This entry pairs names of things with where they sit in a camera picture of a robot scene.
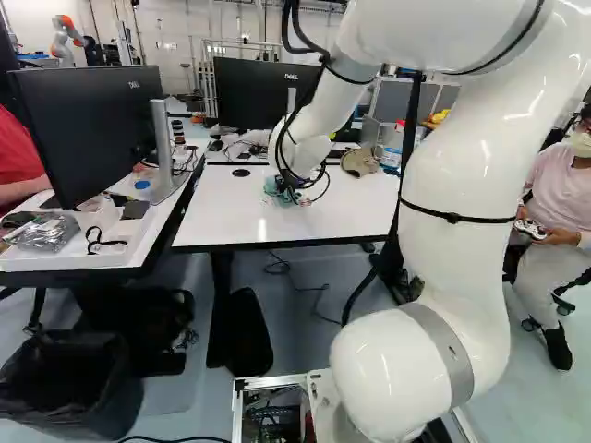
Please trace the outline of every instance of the chair wheel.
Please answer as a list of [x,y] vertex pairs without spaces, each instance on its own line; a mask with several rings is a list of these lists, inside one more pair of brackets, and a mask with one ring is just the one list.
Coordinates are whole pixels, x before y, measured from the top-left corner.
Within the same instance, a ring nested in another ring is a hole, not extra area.
[[521,327],[527,332],[533,332],[534,330],[540,329],[542,325],[537,323],[534,319],[528,318],[521,322]]
[[571,307],[568,307],[568,306],[558,306],[556,308],[556,312],[558,312],[559,315],[566,317],[566,316],[569,316],[570,314],[572,314],[574,312],[574,309],[572,309]]

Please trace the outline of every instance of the hand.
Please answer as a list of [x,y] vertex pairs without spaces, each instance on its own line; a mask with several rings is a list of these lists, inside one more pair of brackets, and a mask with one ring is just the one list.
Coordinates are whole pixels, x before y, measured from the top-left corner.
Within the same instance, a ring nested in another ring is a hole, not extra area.
[[517,209],[517,220],[527,220],[528,215],[527,208],[523,205],[519,205],[519,208]]
[[40,177],[33,178],[32,180],[33,193],[44,191],[45,189],[51,189],[52,184],[47,177],[47,174],[43,174]]
[[546,239],[534,241],[536,245],[571,245],[577,246],[581,242],[581,233],[573,233],[567,229],[546,228],[544,231],[548,234]]

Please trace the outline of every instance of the monitor stand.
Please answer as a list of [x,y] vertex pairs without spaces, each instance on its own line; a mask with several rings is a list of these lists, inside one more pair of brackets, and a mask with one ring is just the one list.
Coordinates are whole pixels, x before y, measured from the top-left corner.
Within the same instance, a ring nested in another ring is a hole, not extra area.
[[150,100],[150,106],[158,151],[158,183],[150,195],[150,204],[155,206],[162,203],[181,187],[192,172],[186,171],[179,175],[173,175],[173,156],[170,147],[166,101],[160,99]]
[[162,182],[159,181],[159,184],[152,190],[149,196],[150,204],[152,206],[156,206],[165,201],[167,198],[173,195],[173,193],[179,187],[181,187],[185,183],[185,181],[191,176],[191,174],[192,172],[190,171],[185,171],[179,175],[172,175],[169,173],[169,175],[171,175],[171,182],[168,182],[167,185],[162,186]]

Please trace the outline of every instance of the black strap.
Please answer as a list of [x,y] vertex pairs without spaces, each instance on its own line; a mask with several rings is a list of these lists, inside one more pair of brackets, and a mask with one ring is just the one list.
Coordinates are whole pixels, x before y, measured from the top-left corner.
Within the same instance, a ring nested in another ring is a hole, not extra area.
[[515,216],[506,217],[503,219],[488,219],[488,218],[481,218],[481,217],[467,217],[464,215],[460,215],[455,212],[441,212],[438,210],[428,210],[427,208],[420,207],[409,201],[406,201],[404,198],[399,197],[400,202],[405,205],[406,207],[410,208],[411,210],[417,210],[419,212],[423,212],[424,214],[431,215],[433,217],[439,217],[440,219],[446,220],[448,223],[457,224],[458,222],[468,222],[468,223],[482,223],[482,224],[504,224],[504,223],[513,223],[515,221]]
[[374,78],[371,78],[370,80],[365,80],[365,81],[352,80],[351,78],[343,77],[341,74],[339,74],[338,72],[336,72],[335,70],[333,70],[328,65],[326,65],[325,68],[326,68],[327,71],[329,71],[335,77],[341,79],[342,81],[344,81],[346,83],[351,83],[353,85],[368,85],[369,83],[371,83],[374,80]]
[[536,9],[534,10],[534,14],[527,21],[527,24],[525,25],[525,27],[522,29],[522,31],[519,33],[519,35],[515,38],[515,40],[513,40],[512,43],[509,46],[507,46],[500,54],[498,54],[492,60],[489,60],[485,64],[483,64],[481,66],[478,66],[478,67],[475,67],[474,69],[469,69],[467,71],[462,71],[462,72],[446,72],[445,74],[446,75],[449,75],[449,76],[464,76],[466,74],[474,74],[475,72],[481,71],[485,67],[490,66],[493,63],[496,63],[499,60],[501,60],[502,57],[504,57],[510,51],[512,51],[513,48],[515,46],[517,46],[517,44],[527,34],[527,32],[529,32],[533,28],[534,24],[536,23],[537,17],[539,16],[540,12],[542,11],[542,6],[544,5],[544,2],[545,1],[546,0],[537,0],[537,5],[536,5]]
[[[90,236],[92,235],[93,231],[97,232],[96,240],[91,241]],[[96,252],[92,251],[92,248],[95,247],[96,245],[101,245],[101,246],[127,245],[127,242],[125,240],[113,240],[110,242],[102,242],[101,241],[102,238],[103,238],[103,231],[98,226],[91,226],[86,231],[86,240],[89,242],[88,247],[87,247],[87,252],[88,252],[89,256],[96,256],[97,255]]]

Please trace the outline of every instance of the pink shirt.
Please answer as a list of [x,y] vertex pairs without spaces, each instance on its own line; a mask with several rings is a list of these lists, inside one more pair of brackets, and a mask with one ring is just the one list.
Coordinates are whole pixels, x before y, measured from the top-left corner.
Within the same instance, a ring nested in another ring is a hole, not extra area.
[[556,143],[540,152],[525,187],[534,197],[528,216],[549,228],[581,233],[579,247],[591,247],[591,169],[574,169],[568,143]]

